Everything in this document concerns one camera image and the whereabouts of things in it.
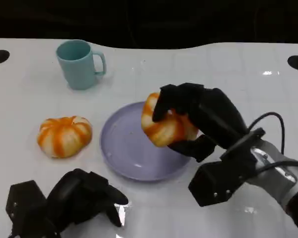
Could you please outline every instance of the purple plate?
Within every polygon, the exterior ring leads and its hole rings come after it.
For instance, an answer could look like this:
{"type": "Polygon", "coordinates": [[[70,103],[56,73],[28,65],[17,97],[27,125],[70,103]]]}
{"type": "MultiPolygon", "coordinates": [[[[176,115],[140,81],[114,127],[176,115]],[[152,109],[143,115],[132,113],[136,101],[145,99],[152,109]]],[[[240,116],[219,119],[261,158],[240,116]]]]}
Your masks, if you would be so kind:
{"type": "Polygon", "coordinates": [[[168,147],[158,148],[141,128],[144,103],[133,103],[115,112],[100,134],[105,162],[117,173],[140,181],[166,179],[189,162],[168,147]]]}

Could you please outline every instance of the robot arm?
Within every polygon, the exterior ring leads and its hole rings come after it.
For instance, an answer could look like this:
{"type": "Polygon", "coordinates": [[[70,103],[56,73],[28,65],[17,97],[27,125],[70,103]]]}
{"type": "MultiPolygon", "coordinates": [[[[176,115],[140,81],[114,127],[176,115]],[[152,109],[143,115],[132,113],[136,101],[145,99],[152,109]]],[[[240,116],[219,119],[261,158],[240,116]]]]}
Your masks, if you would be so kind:
{"type": "Polygon", "coordinates": [[[190,83],[164,86],[153,120],[161,120],[170,108],[187,114],[204,133],[202,139],[177,142],[169,146],[171,149],[198,162],[216,145],[226,149],[220,162],[203,164],[190,182],[189,190],[200,206],[228,201],[247,182],[276,199],[298,227],[298,161],[262,140],[263,129],[249,133],[240,113],[220,89],[190,83]]]}

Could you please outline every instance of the small pumpkin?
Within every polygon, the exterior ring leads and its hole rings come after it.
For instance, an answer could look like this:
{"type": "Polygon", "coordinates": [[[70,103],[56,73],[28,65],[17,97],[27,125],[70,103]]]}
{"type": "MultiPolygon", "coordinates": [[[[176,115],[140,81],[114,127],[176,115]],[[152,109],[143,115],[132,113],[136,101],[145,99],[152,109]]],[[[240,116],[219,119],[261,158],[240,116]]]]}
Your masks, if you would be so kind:
{"type": "Polygon", "coordinates": [[[37,142],[50,157],[65,158],[78,153],[92,138],[89,121],[78,116],[46,119],[37,142]]]}
{"type": "Polygon", "coordinates": [[[158,147],[170,145],[181,140],[195,140],[198,129],[191,124],[187,115],[179,115],[171,109],[162,121],[152,121],[159,93],[151,93],[144,105],[141,126],[150,141],[158,147]]]}

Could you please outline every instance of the white table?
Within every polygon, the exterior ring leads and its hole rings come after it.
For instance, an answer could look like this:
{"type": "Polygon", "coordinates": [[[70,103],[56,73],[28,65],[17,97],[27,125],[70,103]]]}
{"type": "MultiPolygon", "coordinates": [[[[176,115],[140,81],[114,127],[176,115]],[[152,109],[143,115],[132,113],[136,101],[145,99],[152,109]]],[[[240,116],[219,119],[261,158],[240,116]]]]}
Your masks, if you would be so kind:
{"type": "MultiPolygon", "coordinates": [[[[187,186],[199,164],[159,183],[124,179],[104,163],[99,133],[118,108],[146,99],[160,86],[195,82],[219,87],[247,124],[277,111],[286,123],[286,155],[298,159],[298,71],[287,58],[298,45],[221,43],[184,50],[127,50],[93,45],[105,53],[109,72],[87,91],[73,91],[55,57],[63,40],[0,39],[8,61],[0,64],[0,238],[10,233],[5,204],[12,184],[34,179],[45,195],[66,172],[94,171],[130,199],[123,228],[105,216],[69,228],[64,238],[298,238],[279,205],[259,188],[244,185],[223,204],[200,208],[187,186]],[[93,125],[91,144],[69,160],[52,160],[36,144],[46,118],[80,115],[93,125]]],[[[278,121],[260,123],[280,147],[278,121]]],[[[217,160],[218,149],[208,161],[217,160]]]]}

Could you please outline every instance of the mug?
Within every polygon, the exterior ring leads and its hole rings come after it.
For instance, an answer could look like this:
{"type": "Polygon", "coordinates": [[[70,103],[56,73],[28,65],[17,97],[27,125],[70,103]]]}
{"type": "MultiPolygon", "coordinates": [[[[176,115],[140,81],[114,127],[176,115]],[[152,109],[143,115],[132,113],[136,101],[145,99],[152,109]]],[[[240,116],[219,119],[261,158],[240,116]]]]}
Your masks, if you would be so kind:
{"type": "Polygon", "coordinates": [[[96,83],[98,76],[103,76],[106,73],[104,54],[92,50],[86,41],[66,41],[57,48],[56,55],[63,70],[63,75],[72,89],[83,90],[90,88],[96,83]],[[96,72],[93,55],[100,56],[103,64],[102,72],[96,72]]]}

